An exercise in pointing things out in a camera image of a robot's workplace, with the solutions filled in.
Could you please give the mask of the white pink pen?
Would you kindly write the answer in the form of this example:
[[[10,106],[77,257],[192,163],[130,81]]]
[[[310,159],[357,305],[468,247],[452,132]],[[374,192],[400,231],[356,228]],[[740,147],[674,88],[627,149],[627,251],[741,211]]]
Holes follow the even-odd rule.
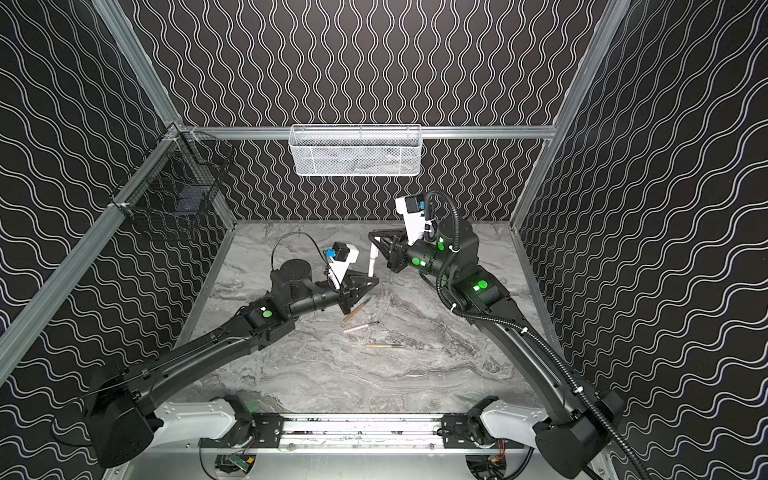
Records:
[[[376,260],[379,256],[379,249],[375,244],[371,244],[368,264],[368,276],[373,277],[375,273]]]

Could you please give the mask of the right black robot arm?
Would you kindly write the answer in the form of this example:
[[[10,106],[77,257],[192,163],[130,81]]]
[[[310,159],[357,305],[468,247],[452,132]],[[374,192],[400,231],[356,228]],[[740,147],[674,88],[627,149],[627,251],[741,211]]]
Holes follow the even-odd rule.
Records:
[[[472,226],[445,219],[435,233],[419,238],[406,229],[374,230],[368,238],[371,253],[382,255],[390,271],[412,267],[433,282],[446,308],[493,340],[543,405],[535,411],[489,396],[468,412],[462,437],[483,446],[512,441],[539,453],[565,478],[598,478],[591,463],[609,444],[622,445],[617,426],[625,403],[575,373],[531,325],[502,282],[480,264]]]

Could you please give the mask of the brown pen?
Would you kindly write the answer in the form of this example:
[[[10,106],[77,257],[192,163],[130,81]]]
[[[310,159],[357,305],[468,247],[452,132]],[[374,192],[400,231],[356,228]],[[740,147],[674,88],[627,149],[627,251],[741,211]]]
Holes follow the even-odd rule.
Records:
[[[347,314],[344,319],[342,320],[342,325],[348,323],[352,318],[354,318],[363,308],[365,307],[365,304],[360,304],[356,306],[349,314]]]

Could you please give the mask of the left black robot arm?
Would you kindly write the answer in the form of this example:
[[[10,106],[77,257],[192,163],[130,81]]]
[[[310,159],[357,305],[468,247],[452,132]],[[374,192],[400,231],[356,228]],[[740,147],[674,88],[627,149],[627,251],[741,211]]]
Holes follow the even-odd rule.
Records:
[[[355,270],[344,273],[340,283],[315,282],[302,259],[286,261],[270,279],[270,291],[211,332],[154,360],[94,372],[84,396],[84,421],[100,467],[117,467],[146,450],[161,428],[157,409],[187,385],[274,344],[304,314],[329,307],[350,313],[379,283]]]

